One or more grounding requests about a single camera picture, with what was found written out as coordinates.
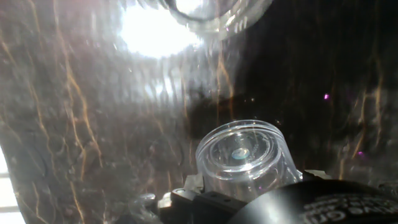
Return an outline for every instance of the dark marble surface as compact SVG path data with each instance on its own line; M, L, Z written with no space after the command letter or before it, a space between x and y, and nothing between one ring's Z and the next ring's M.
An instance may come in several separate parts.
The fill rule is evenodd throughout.
M0 141L28 224L113 223L233 119L280 128L299 169L397 179L397 1L275 0L224 41L133 5L0 2Z

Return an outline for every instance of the clear plastic cylinder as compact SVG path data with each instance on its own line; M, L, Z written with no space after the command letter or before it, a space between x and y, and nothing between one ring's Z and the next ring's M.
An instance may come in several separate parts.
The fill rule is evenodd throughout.
M204 37L225 39L257 22L273 0L159 0L178 23Z
M250 202L263 193L301 181L281 131L256 120L222 125L196 152L205 190Z

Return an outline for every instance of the bright light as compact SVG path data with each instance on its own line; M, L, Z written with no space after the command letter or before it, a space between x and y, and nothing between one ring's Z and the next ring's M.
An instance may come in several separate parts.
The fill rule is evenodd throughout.
M11 180L9 178L0 178L0 208L17 205Z
M154 58L177 54L189 45L201 44L194 33L178 24L165 9L127 8L120 34L131 52Z
M193 12L199 6L203 4L203 0L177 0L175 5L177 9L182 13Z
M280 217L283 215L278 208L279 206L276 207L276 205L267 208L269 219L271 219L273 223L279 223Z
M7 174L8 173L8 168L7 168L7 163L6 163L6 158L4 157L4 154L2 153L2 149L0 146L0 174Z
M0 213L1 223L25 224L24 217L20 212Z

